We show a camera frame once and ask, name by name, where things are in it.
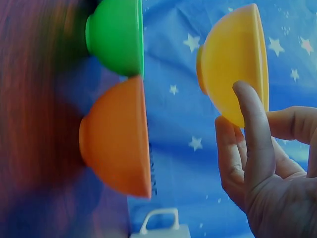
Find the white star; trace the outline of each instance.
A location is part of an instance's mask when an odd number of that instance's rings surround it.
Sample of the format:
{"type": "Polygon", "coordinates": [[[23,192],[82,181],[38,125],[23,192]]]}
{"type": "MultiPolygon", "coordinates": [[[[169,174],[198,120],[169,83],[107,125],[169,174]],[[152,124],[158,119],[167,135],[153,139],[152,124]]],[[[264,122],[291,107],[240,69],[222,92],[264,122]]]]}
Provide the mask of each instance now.
{"type": "Polygon", "coordinates": [[[299,75],[298,75],[298,69],[292,69],[292,73],[291,73],[291,78],[294,79],[294,81],[296,82],[296,79],[299,79],[299,75]]]}
{"type": "Polygon", "coordinates": [[[177,85],[171,85],[170,88],[169,88],[169,92],[172,93],[173,95],[178,93],[177,85]]]}
{"type": "Polygon", "coordinates": [[[196,151],[198,149],[202,149],[203,148],[202,139],[192,136],[192,142],[189,142],[188,146],[193,147],[194,151],[196,151]]]}
{"type": "Polygon", "coordinates": [[[271,37],[269,37],[268,39],[270,41],[270,45],[268,46],[268,48],[274,50],[277,57],[279,56],[280,52],[285,52],[285,50],[279,44],[279,39],[274,40],[271,37]]]}
{"type": "Polygon", "coordinates": [[[314,52],[314,49],[312,48],[309,39],[305,40],[303,37],[301,37],[301,40],[302,48],[305,49],[309,55],[311,55],[311,52],[314,52]]]}
{"type": "Polygon", "coordinates": [[[199,48],[199,41],[200,41],[200,37],[196,36],[196,37],[192,37],[191,34],[187,33],[188,36],[188,40],[183,41],[183,43],[187,46],[189,46],[191,53],[194,52],[195,49],[199,48]]]}

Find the yellow bowl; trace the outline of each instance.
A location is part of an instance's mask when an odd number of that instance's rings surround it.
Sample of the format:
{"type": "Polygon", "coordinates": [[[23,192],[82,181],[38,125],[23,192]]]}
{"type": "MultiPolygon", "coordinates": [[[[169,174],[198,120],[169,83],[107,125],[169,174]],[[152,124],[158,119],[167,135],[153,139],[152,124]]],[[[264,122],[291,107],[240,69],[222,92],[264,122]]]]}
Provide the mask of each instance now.
{"type": "Polygon", "coordinates": [[[265,40],[256,4],[238,8],[216,23],[198,51],[197,76],[202,92],[239,127],[244,121],[232,89],[235,82],[251,85],[268,111],[265,40]]]}

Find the blue fabric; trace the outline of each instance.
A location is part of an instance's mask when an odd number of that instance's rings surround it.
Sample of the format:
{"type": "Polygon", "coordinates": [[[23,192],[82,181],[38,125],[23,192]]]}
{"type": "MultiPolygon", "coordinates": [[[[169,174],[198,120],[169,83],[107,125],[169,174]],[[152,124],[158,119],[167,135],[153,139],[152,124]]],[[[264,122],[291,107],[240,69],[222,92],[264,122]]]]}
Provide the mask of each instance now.
{"type": "MultiPolygon", "coordinates": [[[[192,37],[203,44],[222,16],[249,3],[249,0],[143,1],[153,198],[150,202],[128,199],[133,232],[138,232],[147,212],[177,207],[180,223],[189,225],[193,238],[253,237],[246,216],[221,188],[214,129],[214,119],[219,113],[199,88],[197,49],[194,47],[191,52],[184,43],[192,37]],[[193,139],[197,142],[196,151],[189,146],[193,139]]],[[[267,47],[270,110],[293,105],[316,107],[317,1],[255,3],[260,10],[267,47]],[[275,52],[270,46],[277,40],[283,50],[275,52]]],[[[308,145],[282,140],[279,143],[306,169],[308,145]]],[[[169,217],[153,218],[149,228],[168,226],[168,220],[169,217]]]]}

